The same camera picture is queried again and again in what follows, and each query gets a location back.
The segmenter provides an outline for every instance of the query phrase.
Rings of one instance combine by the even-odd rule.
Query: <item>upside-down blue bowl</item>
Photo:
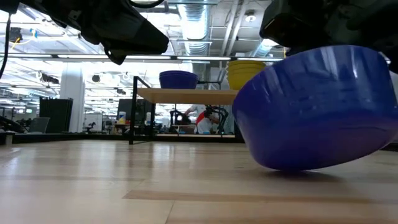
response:
[[[308,50],[248,81],[233,114],[253,158],[277,170],[309,170],[366,156],[398,129],[389,69],[352,45]]]
[[[160,87],[171,89],[195,89],[198,76],[191,72],[166,71],[159,75]]]

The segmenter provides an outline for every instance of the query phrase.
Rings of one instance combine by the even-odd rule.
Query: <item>fluorescent light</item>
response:
[[[204,40],[178,40],[177,43],[201,43],[201,44],[212,44],[212,41],[204,41]]]
[[[117,87],[106,87],[106,86],[93,86],[93,87],[86,87],[86,89],[91,90],[115,90]]]
[[[51,58],[49,54],[8,54],[10,58]]]
[[[13,104],[14,102],[12,100],[0,100],[1,103],[6,103],[6,104]]]
[[[282,58],[237,58],[237,60],[255,60],[259,62],[278,62],[283,60]]]
[[[178,56],[178,60],[217,60],[228,61],[231,57],[196,57],[196,56]]]
[[[46,86],[10,86],[10,87],[12,87],[12,88],[37,88],[37,89],[47,88]]]
[[[25,106],[3,106],[5,109],[25,109]]]
[[[85,96],[85,100],[100,100],[100,99],[132,99],[132,96]]]
[[[108,56],[106,55],[78,55],[78,54],[71,54],[71,55],[58,55],[59,58],[95,58],[95,59],[107,59]]]
[[[156,56],[156,55],[130,55],[126,59],[138,59],[138,60],[170,60],[170,56]]]

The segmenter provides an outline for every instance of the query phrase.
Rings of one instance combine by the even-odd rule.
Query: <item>ceiling pipe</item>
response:
[[[206,40],[209,33],[210,6],[197,4],[179,4],[177,9],[182,19],[182,36],[187,40]],[[185,42],[185,51],[189,56],[207,56],[210,44],[206,42]],[[192,64],[193,73],[201,80],[210,79],[210,69],[204,64]]]
[[[238,21],[236,22],[235,28],[234,28],[234,32],[232,33],[232,38],[231,38],[231,42],[229,43],[229,47],[228,50],[226,52],[226,55],[231,55],[232,49],[234,47],[235,44],[235,40],[236,37],[238,36],[238,32],[239,32],[239,28],[241,27],[241,23],[244,17],[244,13],[246,12],[246,7],[249,4],[249,0],[244,0],[242,3],[242,7],[241,7],[241,12],[239,13],[239,17],[238,17]]]
[[[239,4],[239,0],[234,0],[234,2],[232,4],[231,14],[229,16],[228,25],[226,26],[226,31],[225,31],[223,46],[221,47],[220,56],[224,55],[226,45],[228,44],[229,35],[231,34],[232,25],[234,24],[236,10],[238,9],[238,4]]]

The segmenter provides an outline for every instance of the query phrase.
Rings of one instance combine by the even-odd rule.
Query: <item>ceiling light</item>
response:
[[[177,60],[216,60],[216,61],[228,61],[231,57],[197,57],[197,56],[178,56]]]
[[[78,54],[70,54],[70,55],[58,55],[59,58],[94,58],[94,59],[108,59],[106,55],[78,55]]]
[[[101,100],[101,99],[132,99],[132,96],[85,96],[85,100]]]
[[[105,87],[105,86],[93,86],[93,87],[86,87],[86,89],[91,90],[114,90],[116,87]]]
[[[25,106],[3,106],[5,109],[25,109]]]
[[[138,60],[170,60],[170,56],[151,56],[151,55],[130,55],[126,59],[138,59]]]
[[[254,15],[254,10],[248,10],[244,15],[246,16],[245,18],[246,22],[253,22],[256,20],[256,16]]]
[[[256,20],[256,17],[255,17],[255,16],[247,16],[247,17],[245,18],[245,20],[246,20],[246,22],[253,22],[253,21]]]
[[[18,85],[18,86],[11,86],[12,88],[47,88],[46,86],[24,86],[24,85]]]
[[[8,54],[9,58],[51,58],[49,54]]]
[[[259,62],[278,62],[283,60],[282,58],[237,58],[237,60],[255,60]]]
[[[212,44],[213,41],[205,41],[205,40],[177,40],[177,43],[182,44],[182,43],[200,43],[200,44]]]

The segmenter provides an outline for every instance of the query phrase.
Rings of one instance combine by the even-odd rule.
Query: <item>stacked yellow bowls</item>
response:
[[[253,76],[257,75],[266,65],[253,60],[237,60],[230,62],[227,67],[229,88],[240,90]]]

